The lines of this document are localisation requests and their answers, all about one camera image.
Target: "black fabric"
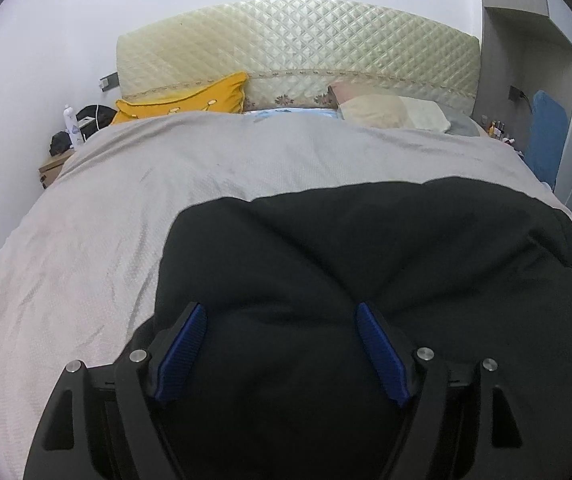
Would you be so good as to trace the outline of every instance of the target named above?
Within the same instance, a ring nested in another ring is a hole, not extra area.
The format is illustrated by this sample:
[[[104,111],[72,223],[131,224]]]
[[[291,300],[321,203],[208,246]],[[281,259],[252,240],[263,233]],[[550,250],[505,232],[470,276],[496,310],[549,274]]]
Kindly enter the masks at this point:
[[[177,217],[154,317],[126,351],[207,307],[187,387],[160,413],[187,478],[376,478],[400,412],[355,330],[370,301],[447,360],[492,356],[544,478],[568,478],[571,266],[564,213],[483,182],[223,198]]]

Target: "blue cloth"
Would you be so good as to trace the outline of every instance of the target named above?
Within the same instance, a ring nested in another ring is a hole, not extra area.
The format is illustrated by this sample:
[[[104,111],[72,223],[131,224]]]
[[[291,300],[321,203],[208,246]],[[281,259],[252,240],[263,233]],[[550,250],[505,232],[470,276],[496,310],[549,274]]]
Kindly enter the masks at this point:
[[[555,189],[567,134],[566,111],[546,92],[539,90],[532,99],[530,140],[524,162],[540,182],[546,182],[552,189]]]

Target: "bottle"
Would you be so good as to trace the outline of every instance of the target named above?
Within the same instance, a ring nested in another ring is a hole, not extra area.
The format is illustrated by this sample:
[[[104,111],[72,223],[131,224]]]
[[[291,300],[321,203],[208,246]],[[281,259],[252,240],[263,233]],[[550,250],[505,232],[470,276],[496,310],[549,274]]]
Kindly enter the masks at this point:
[[[64,121],[66,122],[66,130],[70,136],[72,148],[76,149],[85,141],[83,140],[82,131],[79,129],[77,116],[74,114],[74,110],[72,110],[70,105],[66,105],[66,109],[64,110]]]

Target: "quilted headboard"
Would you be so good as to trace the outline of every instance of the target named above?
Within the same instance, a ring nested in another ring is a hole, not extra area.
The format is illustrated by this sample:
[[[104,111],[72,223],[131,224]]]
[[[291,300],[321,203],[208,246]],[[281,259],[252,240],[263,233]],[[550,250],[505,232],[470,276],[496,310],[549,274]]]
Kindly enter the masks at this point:
[[[330,107],[337,80],[370,82],[470,115],[479,40],[421,16],[341,0],[253,0],[193,10],[117,41],[130,102],[245,71],[246,110]]]

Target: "nightstand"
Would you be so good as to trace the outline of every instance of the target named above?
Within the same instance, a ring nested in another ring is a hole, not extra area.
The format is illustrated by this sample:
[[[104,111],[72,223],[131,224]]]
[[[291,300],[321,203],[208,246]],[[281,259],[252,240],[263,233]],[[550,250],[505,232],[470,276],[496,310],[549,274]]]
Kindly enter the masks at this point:
[[[68,160],[73,153],[74,150],[68,150],[61,155],[51,156],[43,163],[39,168],[39,181],[44,189],[50,186],[59,176],[61,169],[64,167],[64,162]]]

